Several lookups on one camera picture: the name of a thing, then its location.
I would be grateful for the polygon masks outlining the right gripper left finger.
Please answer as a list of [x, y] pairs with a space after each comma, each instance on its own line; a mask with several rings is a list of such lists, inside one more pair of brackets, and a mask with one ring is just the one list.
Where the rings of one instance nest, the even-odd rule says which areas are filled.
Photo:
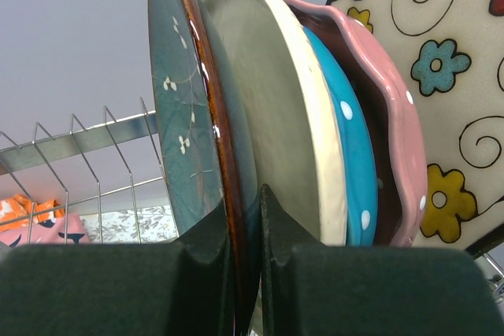
[[1, 262], [4, 335], [231, 335], [223, 207], [170, 243], [22, 246]]

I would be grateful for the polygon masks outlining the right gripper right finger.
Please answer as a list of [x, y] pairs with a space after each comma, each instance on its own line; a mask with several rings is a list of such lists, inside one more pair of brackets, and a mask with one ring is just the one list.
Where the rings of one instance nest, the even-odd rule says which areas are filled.
[[500, 335], [503, 319], [462, 251], [327, 246], [261, 188], [266, 335]]

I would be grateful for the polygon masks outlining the dark teal plate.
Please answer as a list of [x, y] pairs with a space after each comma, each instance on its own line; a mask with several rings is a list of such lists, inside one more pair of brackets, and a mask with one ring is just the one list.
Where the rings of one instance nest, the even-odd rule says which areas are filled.
[[248, 333], [260, 275], [259, 189], [228, 55], [202, 0], [148, 0], [150, 67], [170, 205], [180, 233], [218, 208], [232, 247], [235, 333]]

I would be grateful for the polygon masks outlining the cream rimmed plate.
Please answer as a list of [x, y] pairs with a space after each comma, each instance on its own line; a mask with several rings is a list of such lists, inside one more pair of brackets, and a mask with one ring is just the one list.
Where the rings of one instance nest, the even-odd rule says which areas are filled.
[[347, 240], [343, 149], [309, 39], [284, 0], [203, 0], [242, 95], [258, 181], [329, 246]]

